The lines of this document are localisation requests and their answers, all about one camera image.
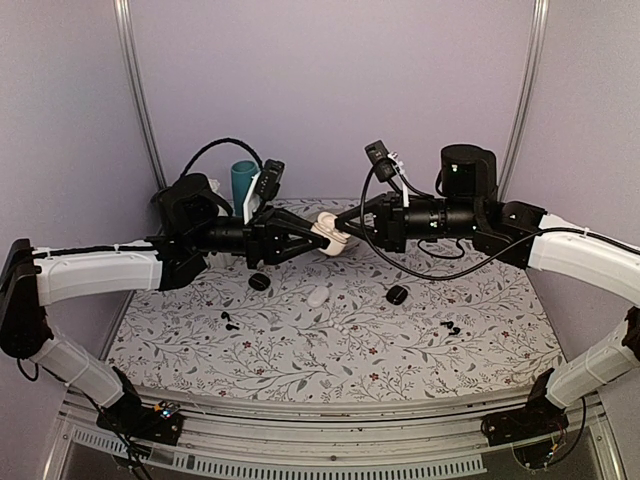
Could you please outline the small white case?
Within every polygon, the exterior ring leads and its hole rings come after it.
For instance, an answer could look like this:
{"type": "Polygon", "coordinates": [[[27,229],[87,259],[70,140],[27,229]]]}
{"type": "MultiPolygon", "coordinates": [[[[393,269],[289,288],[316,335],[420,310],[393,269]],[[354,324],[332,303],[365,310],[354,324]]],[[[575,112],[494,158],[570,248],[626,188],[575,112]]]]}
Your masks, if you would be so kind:
{"type": "Polygon", "coordinates": [[[335,257],[344,252],[351,235],[338,230],[335,226],[337,216],[331,212],[320,212],[311,231],[329,240],[329,244],[319,251],[327,256],[335,257]]]}

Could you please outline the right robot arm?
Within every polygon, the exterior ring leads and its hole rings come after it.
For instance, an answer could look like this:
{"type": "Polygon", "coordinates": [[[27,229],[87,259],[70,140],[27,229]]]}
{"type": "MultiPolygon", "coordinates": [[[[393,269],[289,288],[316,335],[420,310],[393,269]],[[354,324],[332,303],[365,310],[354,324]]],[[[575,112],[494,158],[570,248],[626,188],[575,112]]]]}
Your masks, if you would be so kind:
{"type": "Polygon", "coordinates": [[[373,199],[363,197],[359,206],[337,217],[335,227],[366,241],[382,259],[404,252],[409,240],[469,239],[489,261],[559,273],[632,305],[603,340],[536,379],[517,415],[524,435],[539,435],[574,401],[638,367],[638,248],[541,207],[499,201],[496,157],[479,146],[444,147],[437,185],[437,195],[403,185],[373,199]]]}

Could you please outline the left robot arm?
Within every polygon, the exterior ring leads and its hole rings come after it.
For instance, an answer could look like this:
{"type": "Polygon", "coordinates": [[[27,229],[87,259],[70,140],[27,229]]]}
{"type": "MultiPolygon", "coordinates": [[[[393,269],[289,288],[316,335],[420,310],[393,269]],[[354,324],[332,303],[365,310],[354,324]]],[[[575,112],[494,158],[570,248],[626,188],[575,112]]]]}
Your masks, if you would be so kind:
{"type": "Polygon", "coordinates": [[[188,174],[153,198],[162,232],[127,244],[35,249],[16,240],[1,274],[1,349],[29,360],[106,410],[128,434],[148,426],[148,412],[123,374],[49,326],[47,306],[121,291],[169,291],[193,282],[210,254],[245,259],[249,268],[277,265],[330,241],[312,223],[282,208],[260,206],[235,217],[208,178],[188,174]]]}

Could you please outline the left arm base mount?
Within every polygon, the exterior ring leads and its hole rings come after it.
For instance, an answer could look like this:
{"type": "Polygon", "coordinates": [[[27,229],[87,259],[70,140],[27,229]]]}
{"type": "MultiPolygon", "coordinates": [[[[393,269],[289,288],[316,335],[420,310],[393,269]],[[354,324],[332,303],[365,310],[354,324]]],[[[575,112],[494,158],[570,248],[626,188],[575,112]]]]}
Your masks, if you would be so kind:
{"type": "Polygon", "coordinates": [[[184,421],[185,417],[181,413],[166,416],[163,409],[155,410],[143,406],[139,400],[122,397],[112,406],[101,409],[96,424],[123,437],[176,446],[184,421]]]}

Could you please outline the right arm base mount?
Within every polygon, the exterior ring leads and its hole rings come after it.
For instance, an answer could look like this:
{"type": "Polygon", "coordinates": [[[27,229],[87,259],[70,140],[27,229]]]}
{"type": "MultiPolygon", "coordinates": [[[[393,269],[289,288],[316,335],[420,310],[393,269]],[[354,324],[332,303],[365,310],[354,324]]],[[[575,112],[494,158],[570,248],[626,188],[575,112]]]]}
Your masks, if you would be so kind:
{"type": "Polygon", "coordinates": [[[565,410],[543,399],[484,416],[480,431],[490,446],[497,446],[559,433],[568,426],[565,410]]]}

